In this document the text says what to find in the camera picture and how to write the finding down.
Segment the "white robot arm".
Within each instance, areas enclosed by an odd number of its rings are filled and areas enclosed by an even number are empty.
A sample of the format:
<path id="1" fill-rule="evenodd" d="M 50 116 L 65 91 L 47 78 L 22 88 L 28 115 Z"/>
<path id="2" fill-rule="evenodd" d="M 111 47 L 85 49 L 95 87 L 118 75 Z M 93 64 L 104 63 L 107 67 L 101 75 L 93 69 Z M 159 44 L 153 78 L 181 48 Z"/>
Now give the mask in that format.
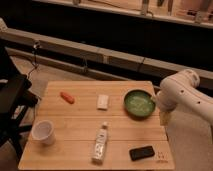
<path id="1" fill-rule="evenodd" d="M 191 69 L 167 76 L 155 95 L 158 108 L 170 113 L 182 104 L 213 126 L 213 98 L 198 91 L 199 84 L 199 75 Z"/>

